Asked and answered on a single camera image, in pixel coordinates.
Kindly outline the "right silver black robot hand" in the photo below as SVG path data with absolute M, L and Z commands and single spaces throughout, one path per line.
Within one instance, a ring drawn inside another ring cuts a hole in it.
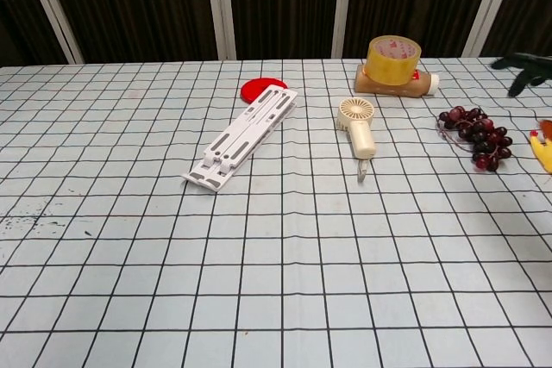
M 552 80 L 552 57 L 531 53 L 511 53 L 491 63 L 494 70 L 516 68 L 520 73 L 515 77 L 508 97 L 517 97 L 527 85 L 538 86 Z

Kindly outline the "cream handheld fan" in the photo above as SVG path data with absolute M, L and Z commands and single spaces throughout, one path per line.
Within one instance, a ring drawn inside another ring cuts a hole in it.
M 363 182 L 367 175 L 368 161 L 376 154 L 371 131 L 374 106 L 366 99 L 350 97 L 340 102 L 336 126 L 348 133 L 354 157 L 358 160 L 357 179 Z

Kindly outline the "dark purple grape bunch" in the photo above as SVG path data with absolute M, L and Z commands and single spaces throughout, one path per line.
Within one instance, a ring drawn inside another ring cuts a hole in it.
M 479 171 L 496 172 L 501 162 L 512 156 L 507 129 L 496 126 L 480 107 L 455 106 L 443 111 L 436 119 L 436 129 L 444 140 L 469 153 Z

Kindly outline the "yellow rubber chicken toy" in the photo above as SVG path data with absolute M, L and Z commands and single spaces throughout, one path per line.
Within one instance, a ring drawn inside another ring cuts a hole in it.
M 530 146 L 543 169 L 548 174 L 552 174 L 552 140 L 546 135 L 543 137 L 544 141 L 541 141 L 539 133 L 536 130 L 531 130 L 529 136 Z

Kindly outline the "brown bottle with white cap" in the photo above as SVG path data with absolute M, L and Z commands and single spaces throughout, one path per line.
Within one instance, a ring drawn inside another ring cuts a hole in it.
M 412 79 L 407 84 L 379 84 L 364 73 L 363 65 L 358 65 L 354 81 L 354 92 L 356 94 L 380 94 L 410 98 L 434 96 L 438 91 L 439 80 L 439 76 L 435 73 L 415 71 Z

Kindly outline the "clear yellowish tape roll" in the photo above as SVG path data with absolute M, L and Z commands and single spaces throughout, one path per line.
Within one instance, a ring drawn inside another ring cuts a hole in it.
M 368 46 L 364 73 L 378 84 L 407 84 L 417 69 L 422 48 L 399 35 L 373 38 Z

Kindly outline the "red round disc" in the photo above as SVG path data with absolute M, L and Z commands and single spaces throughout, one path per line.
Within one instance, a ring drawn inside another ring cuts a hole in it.
M 266 88 L 274 85 L 287 89 L 286 83 L 276 78 L 255 78 L 247 81 L 240 91 L 240 97 L 245 103 L 252 103 Z

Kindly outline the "white folding laptop stand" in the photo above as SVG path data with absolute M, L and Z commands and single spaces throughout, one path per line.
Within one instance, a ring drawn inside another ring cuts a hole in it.
M 218 192 L 295 107 L 298 93 L 269 85 L 204 150 L 183 179 Z

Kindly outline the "checkered light blue tablecloth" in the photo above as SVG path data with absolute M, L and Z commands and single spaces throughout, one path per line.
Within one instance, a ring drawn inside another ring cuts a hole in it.
M 373 98 L 363 182 L 338 104 L 354 59 L 0 68 L 0 368 L 552 367 L 552 83 L 425 59 Z M 218 191 L 183 175 L 276 78 L 295 107 Z M 496 172 L 436 119 L 480 107 Z

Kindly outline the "white metal frame bar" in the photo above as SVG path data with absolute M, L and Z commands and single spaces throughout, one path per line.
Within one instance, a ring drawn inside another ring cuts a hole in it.
M 480 6 L 462 50 L 462 58 L 475 58 L 481 55 L 502 2 L 503 0 L 480 1 Z
M 210 0 L 219 60 L 236 60 L 235 30 L 231 0 Z
M 343 54 L 344 37 L 348 18 L 349 0 L 336 0 L 334 27 L 332 35 L 331 58 L 340 59 Z
M 60 0 L 39 0 L 60 48 L 70 65 L 83 65 L 85 60 Z

